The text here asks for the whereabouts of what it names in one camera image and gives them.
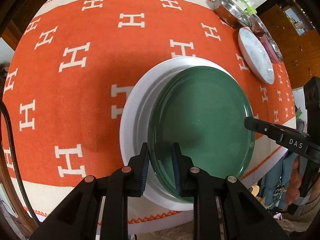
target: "wooden furniture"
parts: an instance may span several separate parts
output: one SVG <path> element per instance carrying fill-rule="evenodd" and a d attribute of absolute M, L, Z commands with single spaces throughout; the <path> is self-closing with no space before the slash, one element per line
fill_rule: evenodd
<path fill-rule="evenodd" d="M 13 50 L 16 50 L 22 34 L 46 1 L 47 0 L 26 0 L 7 25 L 1 37 Z"/>
<path fill-rule="evenodd" d="M 284 58 L 291 87 L 320 76 L 320 36 L 316 30 L 298 35 L 287 15 L 275 5 L 260 16 Z"/>

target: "cloth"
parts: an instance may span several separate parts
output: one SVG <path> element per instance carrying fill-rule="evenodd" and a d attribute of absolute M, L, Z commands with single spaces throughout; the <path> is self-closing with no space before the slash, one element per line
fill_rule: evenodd
<path fill-rule="evenodd" d="M 18 44 L 3 96 L 20 173 L 35 212 L 46 217 L 86 175 L 104 177 L 123 166 L 119 125 L 126 99 L 148 70 L 172 57 L 215 62 L 242 87 L 256 118 L 295 127 L 284 64 L 274 64 L 273 85 L 261 82 L 243 60 L 237 34 L 212 11 L 212 0 L 45 3 Z M 9 174 L 25 206 L 4 122 L 2 134 Z M 248 186 L 264 175 L 253 177 L 280 149 L 256 134 L 245 174 Z M 148 230 L 150 224 L 162 223 L 158 228 L 164 229 L 186 222 L 186 213 L 153 204 L 146 198 L 131 199 L 129 228 L 145 223 Z"/>

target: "plate rim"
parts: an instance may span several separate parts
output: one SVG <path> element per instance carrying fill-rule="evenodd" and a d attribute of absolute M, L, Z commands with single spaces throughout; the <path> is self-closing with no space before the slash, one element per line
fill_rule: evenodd
<path fill-rule="evenodd" d="M 229 77 L 227 77 L 227 76 L 225 76 L 224 74 L 220 73 L 220 70 L 219 70 L 219 69 L 216 69 L 216 68 L 214 68 L 214 70 L 212 70 L 212 69 L 207 69 L 207 68 L 208 68 L 207 66 L 195 66 L 195 67 L 192 67 L 192 68 L 184 69 L 184 70 L 182 70 L 181 72 L 177 73 L 174 77 L 172 77 L 172 78 L 169 80 L 169 82 L 168 82 L 168 83 L 165 85 L 165 87 L 161 90 L 160 94 L 158 95 L 158 97 L 157 97 L 157 99 L 156 99 L 156 101 L 155 101 L 155 103 L 154 103 L 154 105 L 153 105 L 153 107 L 152 107 L 152 111 L 151 111 L 150 118 L 149 118 L 149 124 L 148 124 L 148 141 L 149 141 L 149 139 L 150 139 L 149 129 L 153 130 L 153 132 L 152 132 L 153 135 L 151 135 L 151 138 L 152 138 L 152 137 L 154 137 L 154 133 L 155 133 L 155 131 L 156 131 L 156 126 L 157 126 L 157 125 L 150 125 L 150 121 L 151 121 L 152 117 L 153 117 L 153 118 L 154 118 L 155 116 L 157 117 L 157 118 L 156 118 L 156 123 L 158 123 L 158 120 L 162 119 L 161 114 L 159 115 L 159 109 L 161 108 L 161 112 L 162 112 L 162 110 L 163 110 L 162 107 L 165 107 L 165 105 L 167 104 L 166 102 L 167 102 L 168 98 L 172 95 L 173 91 L 176 90 L 176 88 L 177 88 L 176 84 L 180 84 L 180 83 L 182 82 L 182 80 L 188 79 L 188 78 L 190 77 L 190 76 L 189 76 L 188 74 L 186 74 L 186 73 L 184 73 L 184 77 L 183 77 L 183 76 L 182 76 L 182 73 L 183 73 L 183 72 L 187 72 L 187 71 L 191 72 L 191 71 L 193 71 L 193 70 L 194 70 L 194 72 L 195 72 L 195 71 L 197 71 L 196 68 L 197 68 L 197 69 L 200 69 L 200 68 L 204 69 L 204 68 L 206 68 L 207 73 L 208 73 L 208 72 L 211 72 L 211 73 L 213 72 L 214 74 L 219 74 L 219 75 L 221 75 L 220 78 L 225 78 L 225 79 L 229 79 L 229 77 L 232 78 L 231 75 L 228 75 Z M 248 100 L 248 98 L 247 98 L 247 95 L 246 95 L 246 93 L 244 92 L 244 90 L 242 89 L 242 87 L 239 85 L 238 82 L 237 82 L 237 85 L 238 85 L 238 86 L 236 86 L 235 89 L 237 89 L 237 90 L 239 91 L 239 93 L 242 93 L 243 96 L 244 96 L 243 99 L 244 99 L 245 105 L 246 105 L 246 107 L 245 107 L 245 116 L 246 116 L 246 117 L 248 117 L 248 116 L 253 117 L 252 108 L 251 108 L 250 102 L 249 102 L 249 100 Z M 235 176 L 240 177 L 240 178 L 241 178 L 241 177 L 243 176 L 243 174 L 245 173 L 245 171 L 246 171 L 246 169 L 248 168 L 248 165 L 249 165 L 249 163 L 250 163 L 250 161 L 251 161 L 251 158 L 252 158 L 253 148 L 254 148 L 254 143 L 255 143 L 255 134 L 254 134 L 254 132 L 249 133 L 249 134 L 248 134 L 248 138 L 250 138 L 251 141 L 250 141 L 249 144 L 247 144 L 247 147 L 248 147 L 248 148 L 247 148 L 247 152 L 245 153 L 245 156 L 247 156 L 248 153 L 249 153 L 249 155 L 250 155 L 250 160 L 249 160 L 249 161 L 248 161 L 248 160 L 245 160 L 246 158 L 243 159 L 243 160 L 242 160 L 242 164 L 243 164 L 244 166 L 241 167 L 241 169 L 240 169 L 240 171 L 237 173 L 237 175 L 234 174 Z M 161 174 L 165 173 L 165 171 L 162 171 L 162 172 L 161 172 L 161 168 L 160 168 L 161 165 L 159 165 L 159 164 L 157 163 L 156 158 L 153 158 L 152 155 L 150 155 L 150 162 L 153 164 L 152 167 L 155 166 L 155 167 L 157 168 L 157 171 L 159 172 L 160 177 L 162 177 L 162 180 L 165 180 L 165 179 L 163 179 L 163 177 L 165 177 L 165 175 L 161 175 Z M 172 185 L 169 185 L 170 183 L 164 182 L 164 184 L 167 184 L 167 187 L 171 188 L 171 191 L 173 191 L 173 190 L 172 190 Z"/>
<path fill-rule="evenodd" d="M 207 59 L 199 58 L 199 57 L 190 57 L 190 56 L 183 56 L 183 57 L 175 57 L 171 58 L 168 60 L 165 60 L 163 62 L 160 62 L 150 70 L 148 70 L 140 79 L 139 81 L 135 84 L 133 87 L 130 95 L 127 98 L 127 101 L 124 105 L 122 116 L 121 116 L 121 121 L 120 121 L 120 131 L 119 131 L 119 141 L 120 141 L 120 151 L 121 151 L 121 157 L 124 162 L 124 165 L 127 165 L 129 162 L 129 159 L 134 156 L 135 154 L 135 149 L 134 149 L 134 128 L 137 127 L 137 121 L 136 118 L 140 117 L 138 110 L 141 105 L 141 100 L 145 96 L 145 93 L 147 92 L 148 88 L 150 88 L 154 82 L 159 78 L 161 75 L 164 75 L 167 73 L 169 70 L 172 70 L 173 68 L 182 68 L 184 69 L 193 67 L 193 66 L 199 66 L 199 65 L 207 65 L 209 67 L 214 67 L 217 68 L 229 76 L 231 76 L 234 80 L 235 78 L 224 68 L 219 66 L 218 64 L 209 61 Z M 151 165 L 149 166 L 149 171 L 153 172 L 153 169 Z M 168 203 L 168 198 L 165 196 L 168 196 L 171 194 L 167 192 L 164 188 L 159 194 L 159 189 L 157 188 L 157 191 L 152 187 L 154 185 L 149 185 L 147 183 L 146 189 L 144 192 L 144 196 L 152 201 L 153 203 L 162 206 L 164 208 L 168 208 L 171 210 L 177 210 L 177 211 L 186 211 L 186 210 L 192 210 L 193 209 L 193 204 L 192 203 L 185 203 L 182 202 L 179 199 L 176 199 L 175 197 L 174 200 L 172 200 L 171 203 Z"/>

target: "orange zigzag trim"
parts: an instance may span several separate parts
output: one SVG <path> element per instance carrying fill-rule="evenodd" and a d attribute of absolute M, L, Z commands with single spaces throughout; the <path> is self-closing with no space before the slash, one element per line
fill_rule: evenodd
<path fill-rule="evenodd" d="M 161 215 L 157 214 L 155 217 L 150 216 L 148 218 L 144 217 L 143 219 L 141 219 L 141 218 L 131 219 L 130 221 L 128 221 L 128 224 L 137 224 L 137 223 L 143 223 L 143 222 L 147 222 L 147 221 L 157 220 L 160 218 L 165 218 L 165 217 L 169 217 L 169 216 L 178 214 L 180 212 L 181 211 L 169 211 L 168 213 L 162 213 Z"/>
<path fill-rule="evenodd" d="M 48 214 L 47 213 L 43 213 L 40 212 L 38 210 L 34 210 L 34 212 L 38 215 L 41 215 L 43 217 L 47 217 Z M 130 221 L 128 220 L 128 224 L 138 224 L 138 223 L 143 223 L 143 222 L 147 222 L 147 221 L 152 221 L 152 220 L 157 220 L 160 218 L 165 218 L 165 217 L 169 217 L 175 214 L 180 213 L 181 211 L 169 211 L 168 213 L 162 213 L 161 215 L 157 214 L 155 217 L 154 216 L 150 216 L 150 217 L 144 217 L 144 218 L 136 218 L 136 219 L 131 219 Z"/>
<path fill-rule="evenodd" d="M 28 211 L 28 208 L 27 207 L 25 207 L 25 206 L 23 206 L 23 209 L 25 210 L 25 211 Z M 43 217 L 47 217 L 48 216 L 48 214 L 47 213 L 43 213 L 43 212 L 40 212 L 40 211 L 38 211 L 38 210 L 33 210 L 37 215 L 40 215 L 40 216 L 43 216 Z"/>
<path fill-rule="evenodd" d="M 248 171 L 246 174 L 243 175 L 242 179 L 245 179 L 246 177 L 248 177 L 249 175 L 251 175 L 252 173 L 254 173 L 258 168 L 260 168 L 267 160 L 269 160 L 279 149 L 281 148 L 281 146 L 279 146 L 277 149 L 275 149 L 267 158 L 265 158 L 262 162 L 260 162 L 257 166 L 255 166 L 253 169 L 251 169 L 250 171 Z"/>

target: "stainless steel bowl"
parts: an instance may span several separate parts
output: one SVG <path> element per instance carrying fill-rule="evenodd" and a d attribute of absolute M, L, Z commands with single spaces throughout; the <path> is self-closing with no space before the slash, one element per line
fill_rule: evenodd
<path fill-rule="evenodd" d="M 277 58 L 283 62 L 283 57 L 282 54 L 280 52 L 280 49 L 278 47 L 278 45 L 276 44 L 276 42 L 273 40 L 273 38 L 271 37 L 270 33 L 266 33 L 266 38 L 267 41 L 269 42 L 269 44 L 271 45 L 271 48 L 273 49 L 274 53 L 276 54 Z"/>
<path fill-rule="evenodd" d="M 267 30 L 267 28 L 265 27 L 265 25 L 263 24 L 263 22 L 258 16 L 256 16 L 255 14 L 252 14 L 249 17 L 249 20 L 252 23 L 252 27 L 250 29 L 255 35 L 259 37 L 262 37 L 265 33 L 270 35 L 269 31 Z"/>
<path fill-rule="evenodd" d="M 249 17 L 231 0 L 214 0 L 213 10 L 224 22 L 234 28 L 252 27 Z"/>

